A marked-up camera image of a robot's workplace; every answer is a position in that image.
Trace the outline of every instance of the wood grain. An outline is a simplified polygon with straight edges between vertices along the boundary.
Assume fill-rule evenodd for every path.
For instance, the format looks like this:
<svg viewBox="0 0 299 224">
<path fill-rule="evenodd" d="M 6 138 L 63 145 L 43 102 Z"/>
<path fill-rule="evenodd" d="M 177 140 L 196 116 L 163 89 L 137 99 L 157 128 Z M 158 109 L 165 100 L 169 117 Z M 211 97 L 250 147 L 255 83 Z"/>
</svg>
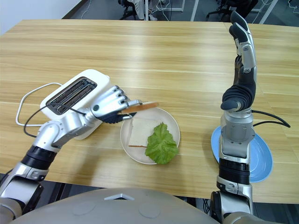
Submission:
<svg viewBox="0 0 299 224">
<path fill-rule="evenodd" d="M 220 124 L 222 94 L 233 81 L 235 44 L 228 28 L 228 23 L 218 22 L 20 22 L 0 37 L 0 172 L 21 160 L 33 142 L 14 122 L 22 96 L 92 68 L 109 75 L 131 99 L 157 101 L 171 113 L 181 131 L 179 155 L 168 165 L 139 164 L 121 148 L 121 124 L 102 124 L 87 139 L 68 142 L 46 179 L 209 198 L 217 190 L 218 173 L 210 137 Z M 268 179 L 253 184 L 253 199 L 299 203 L 299 28 L 250 28 L 258 62 L 253 108 L 281 116 L 292 126 L 256 127 L 272 151 L 274 167 Z M 30 95 L 20 121 L 25 122 L 56 88 Z M 268 118 L 257 114 L 254 122 L 264 119 Z M 42 113 L 32 119 L 45 121 Z"/>
</svg>

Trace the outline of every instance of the white cable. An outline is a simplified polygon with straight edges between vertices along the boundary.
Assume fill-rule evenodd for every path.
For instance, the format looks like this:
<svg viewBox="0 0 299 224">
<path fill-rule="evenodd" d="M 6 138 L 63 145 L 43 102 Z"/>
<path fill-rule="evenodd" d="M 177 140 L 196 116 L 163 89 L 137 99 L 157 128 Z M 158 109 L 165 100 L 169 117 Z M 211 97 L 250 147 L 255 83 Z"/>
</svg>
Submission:
<svg viewBox="0 0 299 224">
<path fill-rule="evenodd" d="M 88 11 L 88 9 L 89 9 L 89 7 L 90 7 L 91 2 L 92 2 L 92 0 L 89 0 L 88 7 L 87 7 L 86 11 L 83 12 L 83 14 L 82 14 L 82 16 L 81 16 L 81 19 L 83 18 L 84 14 L 87 13 L 87 11 Z"/>
<path fill-rule="evenodd" d="M 161 1 L 160 1 L 160 5 L 161 5 L 161 8 L 162 8 L 162 13 L 163 13 L 164 17 L 167 19 L 167 21 L 169 21 L 169 19 L 167 18 L 167 16 L 164 14 L 164 9 L 165 9 L 165 8 L 162 7 L 162 3 L 161 3 Z"/>
<path fill-rule="evenodd" d="M 258 15 L 261 13 L 261 11 L 262 11 L 262 9 L 264 8 L 264 6 L 269 5 L 269 4 L 272 3 L 272 2 L 270 2 L 270 3 L 267 3 L 267 4 L 266 4 L 263 0 L 262 0 L 262 2 L 263 2 L 263 6 L 261 7 L 260 11 L 258 12 L 258 14 L 256 15 L 256 17 L 254 18 L 254 20 L 252 21 L 252 23 L 254 23 L 255 20 L 258 18 Z"/>
<path fill-rule="evenodd" d="M 46 85 L 42 85 L 42 86 L 40 86 L 40 87 L 38 87 L 38 88 L 36 88 L 36 89 L 34 89 L 34 90 L 32 90 L 32 91 L 26 93 L 26 94 L 23 96 L 23 98 L 22 98 L 21 101 L 20 101 L 20 105 L 19 105 L 19 109 L 18 109 L 18 111 L 17 111 L 17 115 L 16 115 L 16 117 L 15 117 L 15 122 L 17 123 L 17 125 L 25 126 L 25 124 L 22 124 L 22 123 L 19 122 L 19 115 L 20 115 L 20 111 L 21 111 L 23 102 L 24 102 L 24 100 L 27 98 L 27 96 L 29 96 L 31 93 L 33 93 L 33 92 L 35 92 L 35 91 L 37 91 L 37 90 L 40 90 L 40 89 L 43 88 L 43 87 L 46 87 L 46 86 L 48 86 L 48 85 L 53 85 L 53 84 L 62 86 L 62 84 L 60 84 L 60 83 L 48 83 L 48 84 L 46 84 Z M 26 126 L 37 127 L 37 126 L 42 126 L 42 124 L 38 124 L 38 125 L 26 125 Z"/>
<path fill-rule="evenodd" d="M 162 7 L 162 3 L 161 3 L 161 1 L 160 1 L 159 3 L 160 3 L 160 5 L 161 5 L 161 8 L 159 8 L 158 5 L 156 5 L 156 10 L 155 10 L 154 12 L 152 12 L 151 10 L 149 10 L 150 13 L 153 14 L 153 13 L 155 13 L 155 12 L 157 12 L 157 11 L 160 11 L 160 12 L 162 11 L 164 17 L 167 19 L 167 21 L 169 21 L 169 19 L 167 18 L 167 16 L 164 14 L 164 10 L 169 6 L 169 4 L 170 4 L 170 0 L 168 1 L 168 3 L 167 3 L 167 5 L 165 6 L 165 8 Z"/>
<path fill-rule="evenodd" d="M 289 3 L 289 7 L 294 9 L 293 13 L 299 13 L 299 12 L 295 12 L 295 10 L 298 8 L 297 6 L 295 6 L 295 7 L 291 6 L 290 0 L 288 0 L 288 3 Z"/>
<path fill-rule="evenodd" d="M 267 3 L 267 4 L 266 4 L 263 0 L 262 0 L 262 2 L 263 2 L 263 4 L 264 4 L 265 6 L 267 6 L 267 5 L 271 4 L 273 1 L 270 2 L 270 3 Z"/>
</svg>

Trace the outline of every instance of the office chair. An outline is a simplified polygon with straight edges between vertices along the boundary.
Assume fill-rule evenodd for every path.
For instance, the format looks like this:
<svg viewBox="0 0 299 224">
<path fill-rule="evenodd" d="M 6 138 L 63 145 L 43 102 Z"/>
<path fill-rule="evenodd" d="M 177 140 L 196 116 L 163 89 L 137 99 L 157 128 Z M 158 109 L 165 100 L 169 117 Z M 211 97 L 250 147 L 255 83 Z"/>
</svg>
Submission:
<svg viewBox="0 0 299 224">
<path fill-rule="evenodd" d="M 123 0 L 123 4 L 125 6 L 125 10 L 123 11 L 123 16 L 120 18 L 120 20 L 123 20 L 129 16 L 133 16 L 134 20 L 136 20 L 136 11 L 135 11 L 135 6 L 132 2 L 129 2 L 127 0 Z"/>
<path fill-rule="evenodd" d="M 231 15 L 232 10 L 229 10 L 230 7 L 236 7 L 236 11 L 245 18 L 257 3 L 258 0 L 221 0 L 217 11 L 208 13 L 206 19 L 208 20 L 211 14 L 223 14 L 220 19 L 222 21 L 225 15 Z"/>
</svg>

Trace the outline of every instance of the blue plate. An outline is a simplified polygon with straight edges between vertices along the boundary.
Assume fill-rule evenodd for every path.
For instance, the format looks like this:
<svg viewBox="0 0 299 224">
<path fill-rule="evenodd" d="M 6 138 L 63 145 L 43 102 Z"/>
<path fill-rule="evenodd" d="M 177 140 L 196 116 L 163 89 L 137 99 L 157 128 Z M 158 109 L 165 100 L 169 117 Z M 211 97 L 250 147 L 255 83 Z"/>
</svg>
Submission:
<svg viewBox="0 0 299 224">
<path fill-rule="evenodd" d="M 212 151 L 215 159 L 219 162 L 219 137 L 221 127 L 217 127 L 211 137 Z M 256 134 L 250 142 L 250 182 L 256 183 L 265 180 L 271 173 L 273 158 L 266 142 Z"/>
</svg>

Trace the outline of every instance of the lettuce leaf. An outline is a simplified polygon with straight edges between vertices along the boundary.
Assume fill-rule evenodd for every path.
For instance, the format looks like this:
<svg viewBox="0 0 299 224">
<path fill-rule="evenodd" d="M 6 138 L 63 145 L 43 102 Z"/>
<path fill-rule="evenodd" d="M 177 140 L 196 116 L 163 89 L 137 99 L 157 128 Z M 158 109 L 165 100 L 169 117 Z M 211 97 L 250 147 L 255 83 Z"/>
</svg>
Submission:
<svg viewBox="0 0 299 224">
<path fill-rule="evenodd" d="M 166 164 L 178 153 L 176 142 L 167 130 L 167 125 L 161 123 L 154 128 L 154 133 L 148 137 L 145 155 L 158 164 Z"/>
</svg>

